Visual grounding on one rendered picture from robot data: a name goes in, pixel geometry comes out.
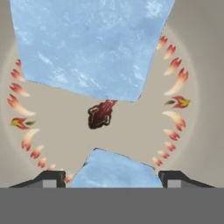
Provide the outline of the pale blue ice cube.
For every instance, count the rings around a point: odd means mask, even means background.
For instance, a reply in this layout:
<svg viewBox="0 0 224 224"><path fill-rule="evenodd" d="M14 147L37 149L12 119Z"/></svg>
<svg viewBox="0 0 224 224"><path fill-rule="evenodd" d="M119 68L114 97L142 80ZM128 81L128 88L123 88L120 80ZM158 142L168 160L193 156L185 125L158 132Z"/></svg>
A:
<svg viewBox="0 0 224 224"><path fill-rule="evenodd" d="M10 0L24 77L135 102L175 0Z"/></svg>
<svg viewBox="0 0 224 224"><path fill-rule="evenodd" d="M75 174L72 187L80 188L161 188L151 166L124 155L94 148Z"/></svg>

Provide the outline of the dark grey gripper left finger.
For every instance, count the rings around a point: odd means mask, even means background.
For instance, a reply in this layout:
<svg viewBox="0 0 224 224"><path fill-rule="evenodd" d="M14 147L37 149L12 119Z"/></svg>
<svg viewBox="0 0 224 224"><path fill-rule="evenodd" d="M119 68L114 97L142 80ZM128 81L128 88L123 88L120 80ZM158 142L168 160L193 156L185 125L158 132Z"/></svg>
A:
<svg viewBox="0 0 224 224"><path fill-rule="evenodd" d="M64 171L42 171L36 178L12 185L11 188L65 188Z"/></svg>

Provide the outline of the beige bowl with red petals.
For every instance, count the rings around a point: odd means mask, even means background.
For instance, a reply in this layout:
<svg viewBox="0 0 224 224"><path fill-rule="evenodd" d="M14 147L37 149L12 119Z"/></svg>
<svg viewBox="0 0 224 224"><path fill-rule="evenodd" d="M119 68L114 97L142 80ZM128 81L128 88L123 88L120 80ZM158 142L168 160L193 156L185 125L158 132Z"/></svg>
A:
<svg viewBox="0 0 224 224"><path fill-rule="evenodd" d="M94 148L224 188L224 0L175 0L137 101L28 81L0 0L0 186L63 171Z"/></svg>

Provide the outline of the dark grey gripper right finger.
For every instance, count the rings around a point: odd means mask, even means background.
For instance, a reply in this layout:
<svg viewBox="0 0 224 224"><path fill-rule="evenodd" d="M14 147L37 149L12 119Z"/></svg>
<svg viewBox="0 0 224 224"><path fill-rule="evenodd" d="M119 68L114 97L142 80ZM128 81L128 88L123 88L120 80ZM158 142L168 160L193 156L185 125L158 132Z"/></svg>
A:
<svg viewBox="0 0 224 224"><path fill-rule="evenodd" d="M158 177L164 188L213 188L212 185L188 178L182 171L159 171Z"/></svg>

